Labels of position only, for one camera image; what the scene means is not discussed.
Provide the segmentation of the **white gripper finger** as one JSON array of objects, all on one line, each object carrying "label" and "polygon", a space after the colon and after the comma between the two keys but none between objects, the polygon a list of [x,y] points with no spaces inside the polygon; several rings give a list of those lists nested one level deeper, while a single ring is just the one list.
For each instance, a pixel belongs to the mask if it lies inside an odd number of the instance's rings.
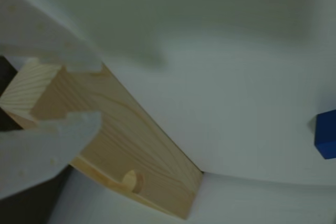
[{"label": "white gripper finger", "polygon": [[64,65],[69,72],[102,69],[84,40],[29,0],[1,0],[1,54]]},{"label": "white gripper finger", "polygon": [[56,177],[99,133],[98,111],[1,133],[1,199]]}]

